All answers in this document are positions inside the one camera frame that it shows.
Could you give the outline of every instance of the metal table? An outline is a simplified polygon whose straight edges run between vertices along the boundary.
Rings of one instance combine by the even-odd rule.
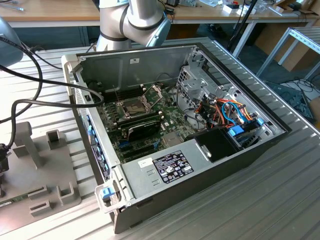
[[[292,45],[288,48],[285,54],[282,56],[279,65],[282,65],[286,60],[288,55],[292,52],[292,50],[296,47],[298,42],[305,44],[310,49],[314,50],[318,54],[320,54],[320,27],[289,27],[283,36],[280,38],[279,42],[275,45],[274,49],[267,57],[259,71],[256,75],[259,77],[262,72],[268,67],[271,61],[275,58],[279,49],[287,42],[288,38],[292,36],[295,38]],[[304,79],[310,78],[310,76],[320,67],[320,61],[313,67],[313,69],[304,77]]]
[[[99,212],[93,196],[96,183],[74,117],[67,109],[34,107],[21,117],[33,121],[31,124],[37,134],[53,128],[67,133],[83,200],[78,206],[12,231],[1,239],[317,239],[320,234],[320,133],[217,42],[203,37],[169,40],[164,44],[195,42],[204,44],[279,115],[292,128],[289,136],[248,168],[115,235],[109,215]],[[41,55],[58,65],[61,55],[85,50],[62,49]],[[62,81],[62,72],[40,63],[45,78]],[[13,68],[28,74],[36,73],[32,62],[26,58]],[[212,71],[212,74],[217,79],[223,77],[218,72]],[[4,73],[0,73],[0,77],[1,86],[24,84],[24,90],[15,93],[16,98],[22,94],[31,97],[35,91],[36,85],[30,86],[32,82]],[[66,89],[46,86],[41,98],[65,102]]]

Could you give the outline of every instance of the wooden table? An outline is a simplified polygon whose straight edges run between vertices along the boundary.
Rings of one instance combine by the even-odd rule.
[[[0,6],[0,16],[14,28],[100,25],[100,13],[92,0],[18,1],[24,11]]]
[[[20,0],[24,12],[0,7],[0,16],[14,28],[24,27],[69,27],[99,26],[100,14],[92,0]],[[238,57],[257,23],[296,23],[314,24],[318,16],[308,15],[284,17],[267,9],[257,12],[247,20],[246,27],[233,56]],[[178,5],[175,8],[173,24],[230,24],[236,23],[239,15],[227,14],[222,6],[211,7],[198,2],[196,7]]]

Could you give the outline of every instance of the warning label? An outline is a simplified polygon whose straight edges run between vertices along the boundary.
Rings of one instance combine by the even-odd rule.
[[[153,160],[153,164],[165,184],[194,171],[181,150],[157,158]]]

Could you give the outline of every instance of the metal shelf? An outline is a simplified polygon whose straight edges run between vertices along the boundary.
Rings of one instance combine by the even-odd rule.
[[[262,72],[268,67],[268,65],[271,63],[271,61],[275,58],[276,54],[278,53],[279,49],[282,48],[282,46],[287,42],[288,38],[292,36],[295,38],[295,41],[293,44],[288,48],[286,53],[283,55],[283,57],[278,62],[279,65],[282,65],[282,63],[286,60],[288,55],[292,52],[292,50],[296,47],[298,42],[303,43],[310,49],[314,50],[318,54],[320,54],[320,27],[295,27],[291,28],[289,27],[279,42],[276,44],[270,55],[267,57],[259,71],[256,73],[256,75],[259,77]],[[308,79],[318,68],[320,67],[320,62],[318,62],[314,68],[305,76],[305,79]]]

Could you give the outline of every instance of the blue latch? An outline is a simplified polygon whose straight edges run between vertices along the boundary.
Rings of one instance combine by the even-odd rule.
[[[238,134],[242,134],[244,132],[244,130],[242,129],[241,126],[237,125],[237,126],[233,126],[230,127],[229,129],[229,133],[231,134],[231,136],[236,136]]]
[[[115,192],[114,188],[111,187],[111,186],[108,186],[108,187],[105,187],[105,188],[101,189],[100,196],[101,196],[102,199],[106,199],[106,198],[112,196],[115,193],[116,192]]]
[[[260,126],[262,126],[265,122],[262,120],[262,118],[258,118],[256,120],[258,122],[258,124],[260,124]]]

